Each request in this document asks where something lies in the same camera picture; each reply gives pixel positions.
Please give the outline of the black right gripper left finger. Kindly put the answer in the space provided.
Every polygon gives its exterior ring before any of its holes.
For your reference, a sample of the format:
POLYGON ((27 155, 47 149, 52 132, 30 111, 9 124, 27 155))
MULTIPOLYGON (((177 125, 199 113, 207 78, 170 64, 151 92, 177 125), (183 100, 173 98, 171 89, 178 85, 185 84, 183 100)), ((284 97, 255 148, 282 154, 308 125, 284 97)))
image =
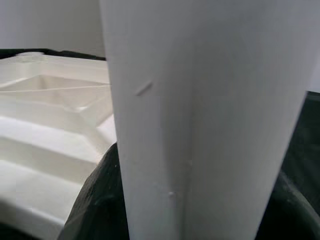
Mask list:
POLYGON ((85 180, 63 227, 65 240, 128 240, 129 229, 114 143, 85 180))

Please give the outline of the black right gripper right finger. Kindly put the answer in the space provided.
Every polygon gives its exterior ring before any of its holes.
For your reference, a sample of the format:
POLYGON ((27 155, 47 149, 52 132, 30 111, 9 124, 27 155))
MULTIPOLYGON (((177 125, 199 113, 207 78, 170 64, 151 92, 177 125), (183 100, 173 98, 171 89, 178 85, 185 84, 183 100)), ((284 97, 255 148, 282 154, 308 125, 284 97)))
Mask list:
POLYGON ((284 172, 274 184, 256 240, 318 240, 320 216, 284 172))

